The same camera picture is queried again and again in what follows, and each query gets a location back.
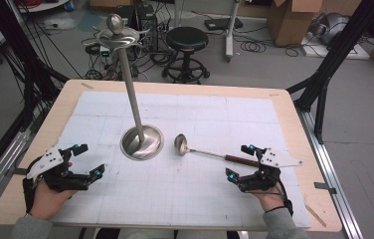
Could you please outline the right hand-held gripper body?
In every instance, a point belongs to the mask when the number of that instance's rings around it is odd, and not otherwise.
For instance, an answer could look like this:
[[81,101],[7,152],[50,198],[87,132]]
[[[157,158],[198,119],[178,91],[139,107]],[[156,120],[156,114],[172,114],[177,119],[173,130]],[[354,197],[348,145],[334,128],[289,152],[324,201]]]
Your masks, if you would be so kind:
[[242,192],[253,190],[266,191],[281,180],[281,167],[299,166],[302,161],[287,155],[284,152],[265,148],[262,159],[258,159],[258,170],[251,175],[241,176],[239,189]]

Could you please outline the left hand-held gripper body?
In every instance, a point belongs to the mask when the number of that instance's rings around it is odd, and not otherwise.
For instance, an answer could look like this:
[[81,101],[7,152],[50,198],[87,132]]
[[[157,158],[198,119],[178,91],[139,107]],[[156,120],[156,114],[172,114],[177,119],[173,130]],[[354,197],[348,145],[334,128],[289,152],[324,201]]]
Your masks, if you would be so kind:
[[69,171],[71,157],[63,156],[63,149],[53,146],[30,164],[26,178],[44,179],[50,189],[58,192],[87,190],[89,176]]

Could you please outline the metal ladle with wooden handle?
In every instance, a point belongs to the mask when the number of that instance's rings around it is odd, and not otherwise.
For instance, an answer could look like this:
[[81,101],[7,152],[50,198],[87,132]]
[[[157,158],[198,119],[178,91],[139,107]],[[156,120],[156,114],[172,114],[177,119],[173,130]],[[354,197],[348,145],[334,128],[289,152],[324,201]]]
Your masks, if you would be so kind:
[[221,155],[221,154],[217,154],[213,152],[189,148],[188,143],[187,143],[187,138],[183,133],[180,133],[175,137],[174,147],[177,151],[177,154],[180,156],[184,156],[187,152],[197,152],[197,153],[202,153],[205,155],[220,157],[220,158],[223,158],[224,160],[236,162],[236,163],[243,164],[243,165],[248,165],[248,166],[253,166],[253,167],[259,166],[259,163],[257,161],[240,158],[240,157],[229,155],[229,154]]

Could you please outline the person's left hand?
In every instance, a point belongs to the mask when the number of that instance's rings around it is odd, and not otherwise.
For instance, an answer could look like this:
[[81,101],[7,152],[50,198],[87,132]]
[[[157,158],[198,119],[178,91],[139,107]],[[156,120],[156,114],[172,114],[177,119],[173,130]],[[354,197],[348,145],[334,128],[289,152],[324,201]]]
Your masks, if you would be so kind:
[[30,214],[35,218],[49,221],[76,193],[76,190],[57,192],[50,189],[45,181],[41,181],[36,187],[34,203]]

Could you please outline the person's right hand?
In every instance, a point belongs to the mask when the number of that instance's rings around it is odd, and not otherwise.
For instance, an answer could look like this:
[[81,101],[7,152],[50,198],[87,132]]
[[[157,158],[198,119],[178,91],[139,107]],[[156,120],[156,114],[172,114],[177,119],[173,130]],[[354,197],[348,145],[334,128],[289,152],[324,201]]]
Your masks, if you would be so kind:
[[256,196],[265,212],[284,207],[283,198],[278,193],[259,192]]

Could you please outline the black table clamp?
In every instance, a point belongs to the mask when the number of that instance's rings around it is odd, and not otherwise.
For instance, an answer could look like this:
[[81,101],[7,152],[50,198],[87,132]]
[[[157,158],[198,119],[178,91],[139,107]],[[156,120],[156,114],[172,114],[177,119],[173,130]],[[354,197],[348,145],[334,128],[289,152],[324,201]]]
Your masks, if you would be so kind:
[[12,176],[14,174],[17,174],[17,175],[24,175],[26,176],[28,173],[28,169],[27,168],[10,168],[8,169],[4,175],[6,176]]
[[337,194],[336,188],[330,187],[327,183],[314,182],[313,184],[315,188],[327,190],[331,195]]

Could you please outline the white grid mat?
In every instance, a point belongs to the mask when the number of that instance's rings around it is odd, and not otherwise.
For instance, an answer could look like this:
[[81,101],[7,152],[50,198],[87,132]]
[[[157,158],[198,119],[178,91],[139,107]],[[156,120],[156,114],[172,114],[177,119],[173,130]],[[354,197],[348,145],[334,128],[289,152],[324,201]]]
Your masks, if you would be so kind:
[[57,146],[87,144],[87,152],[73,157],[73,172],[100,164],[105,172],[66,203],[55,223],[263,229],[259,202],[225,174],[226,168],[241,175],[254,169],[197,152],[180,156],[174,139],[183,133],[189,148],[221,155],[240,154],[249,144],[286,152],[274,102],[157,94],[140,94],[137,102],[142,122],[164,135],[162,150],[144,161],[120,149],[121,137],[134,125],[126,94],[84,92],[79,97]]

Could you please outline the strip of brown tape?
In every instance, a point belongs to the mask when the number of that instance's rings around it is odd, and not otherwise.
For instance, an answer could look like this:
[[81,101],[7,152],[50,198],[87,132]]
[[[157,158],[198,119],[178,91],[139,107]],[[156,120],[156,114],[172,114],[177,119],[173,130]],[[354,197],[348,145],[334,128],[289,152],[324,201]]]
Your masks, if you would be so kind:
[[323,221],[323,219],[307,204],[304,204],[307,211],[318,221],[318,223],[322,227],[326,227],[327,224]]

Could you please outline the tall metal utensil stand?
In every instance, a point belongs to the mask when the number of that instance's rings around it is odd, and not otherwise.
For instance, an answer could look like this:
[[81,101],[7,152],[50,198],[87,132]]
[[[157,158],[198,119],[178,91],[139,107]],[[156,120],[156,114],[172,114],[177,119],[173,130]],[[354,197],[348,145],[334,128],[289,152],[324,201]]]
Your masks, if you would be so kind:
[[110,14],[106,18],[106,29],[99,31],[96,40],[101,46],[110,49],[113,53],[117,53],[135,123],[135,126],[122,136],[120,141],[121,151],[130,159],[148,160],[161,151],[164,145],[164,136],[156,126],[141,122],[131,69],[126,53],[127,48],[138,44],[140,35],[141,32],[125,27],[119,15]]

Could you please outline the white stand pole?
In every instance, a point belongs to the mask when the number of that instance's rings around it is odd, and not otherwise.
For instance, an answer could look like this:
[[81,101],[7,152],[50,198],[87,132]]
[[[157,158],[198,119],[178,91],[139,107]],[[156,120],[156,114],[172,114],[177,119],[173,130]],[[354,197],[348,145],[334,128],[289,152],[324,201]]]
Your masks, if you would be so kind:
[[233,32],[235,28],[235,22],[237,18],[238,9],[240,6],[240,0],[233,0],[233,8],[230,15],[229,27],[226,34],[226,46],[225,46],[225,60],[230,63],[234,56],[234,38]]

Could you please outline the black round stool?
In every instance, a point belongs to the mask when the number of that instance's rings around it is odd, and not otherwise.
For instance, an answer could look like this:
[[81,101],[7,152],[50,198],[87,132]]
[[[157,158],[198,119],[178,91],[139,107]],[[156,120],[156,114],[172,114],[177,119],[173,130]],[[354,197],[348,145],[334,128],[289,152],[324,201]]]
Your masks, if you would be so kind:
[[203,50],[209,43],[207,35],[194,27],[177,27],[170,30],[165,37],[169,48],[175,51],[161,72],[163,78],[171,78],[174,84],[195,82],[200,85],[201,78],[209,78],[210,72],[192,55]]

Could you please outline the flat black device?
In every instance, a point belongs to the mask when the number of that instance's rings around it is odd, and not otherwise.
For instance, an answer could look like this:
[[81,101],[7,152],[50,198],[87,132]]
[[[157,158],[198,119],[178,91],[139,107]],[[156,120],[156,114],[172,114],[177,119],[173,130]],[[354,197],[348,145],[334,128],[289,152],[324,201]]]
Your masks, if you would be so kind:
[[[231,19],[221,18],[221,19],[209,19],[205,20],[204,24],[209,31],[217,30],[229,30]],[[235,19],[235,24],[233,29],[243,28],[243,22],[238,18]]]

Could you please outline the white floor board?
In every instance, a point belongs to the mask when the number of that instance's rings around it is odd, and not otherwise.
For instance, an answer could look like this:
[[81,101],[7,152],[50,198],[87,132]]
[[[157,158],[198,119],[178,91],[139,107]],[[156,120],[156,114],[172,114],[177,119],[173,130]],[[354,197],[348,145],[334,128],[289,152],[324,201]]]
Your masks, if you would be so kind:
[[[306,34],[301,41],[301,49],[307,57],[324,58],[329,51],[327,46],[322,44],[317,38],[311,34]],[[350,60],[368,60],[369,54],[359,45],[356,44],[347,55]]]

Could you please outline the large open cardboard box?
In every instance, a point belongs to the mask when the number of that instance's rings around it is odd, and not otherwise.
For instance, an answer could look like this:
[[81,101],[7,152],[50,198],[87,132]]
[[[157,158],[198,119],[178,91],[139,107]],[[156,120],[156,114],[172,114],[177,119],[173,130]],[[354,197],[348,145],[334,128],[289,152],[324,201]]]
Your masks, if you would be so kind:
[[301,43],[322,0],[273,0],[267,27],[275,45],[297,46]]

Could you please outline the grey rounded appliance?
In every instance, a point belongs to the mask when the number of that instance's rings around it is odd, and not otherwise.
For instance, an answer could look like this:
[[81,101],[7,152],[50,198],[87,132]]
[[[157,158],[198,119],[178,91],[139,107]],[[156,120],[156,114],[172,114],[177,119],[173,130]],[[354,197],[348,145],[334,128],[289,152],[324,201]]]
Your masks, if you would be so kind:
[[339,13],[321,13],[313,19],[308,27],[308,32],[322,44],[329,45],[340,34],[349,18]]

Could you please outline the black computer tower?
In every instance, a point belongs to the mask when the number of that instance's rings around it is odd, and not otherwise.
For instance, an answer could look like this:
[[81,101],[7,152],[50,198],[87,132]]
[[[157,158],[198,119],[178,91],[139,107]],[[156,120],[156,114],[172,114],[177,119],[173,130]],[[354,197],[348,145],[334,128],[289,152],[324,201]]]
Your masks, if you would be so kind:
[[157,18],[154,9],[149,4],[137,6],[138,25],[141,31],[145,31],[142,43],[150,52],[158,50]]

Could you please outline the aluminium rail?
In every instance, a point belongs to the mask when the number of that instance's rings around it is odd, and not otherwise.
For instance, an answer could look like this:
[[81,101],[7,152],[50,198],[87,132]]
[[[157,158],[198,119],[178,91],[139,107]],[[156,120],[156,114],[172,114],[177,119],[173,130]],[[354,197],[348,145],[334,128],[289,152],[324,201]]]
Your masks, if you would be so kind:
[[336,212],[342,224],[342,230],[345,232],[348,239],[364,239],[356,218],[352,212],[350,204],[346,198],[345,192],[342,188],[340,180],[337,176],[335,168],[331,162],[328,151],[323,142],[317,139],[314,133],[315,122],[311,113],[305,113],[301,110],[297,111],[303,128],[306,132],[308,141],[315,155],[315,159],[321,170],[324,182],[330,187],[336,188],[337,194],[333,194],[331,199],[335,206]]
[[5,149],[0,152],[0,184],[13,175],[22,156],[30,144],[31,134],[28,131],[19,131],[11,139],[7,139]]

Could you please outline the black frame stand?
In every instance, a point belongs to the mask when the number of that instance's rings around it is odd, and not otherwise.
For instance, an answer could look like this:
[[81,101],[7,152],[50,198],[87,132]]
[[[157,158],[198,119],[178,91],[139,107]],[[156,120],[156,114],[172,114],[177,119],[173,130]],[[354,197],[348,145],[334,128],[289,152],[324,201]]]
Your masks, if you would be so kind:
[[321,144],[323,144],[324,111],[330,80],[373,23],[374,0],[362,0],[317,70],[306,80],[286,89],[290,94],[302,90],[300,97],[293,101],[302,112],[309,113],[313,103],[317,102],[313,133]]
[[0,0],[0,33],[21,64],[9,58],[9,52],[0,43],[0,52],[6,58],[15,78],[24,84],[24,107],[19,114],[22,128],[34,121],[34,109],[40,102],[54,102],[60,93],[53,79],[66,83],[69,78],[44,63],[24,33],[6,0]]

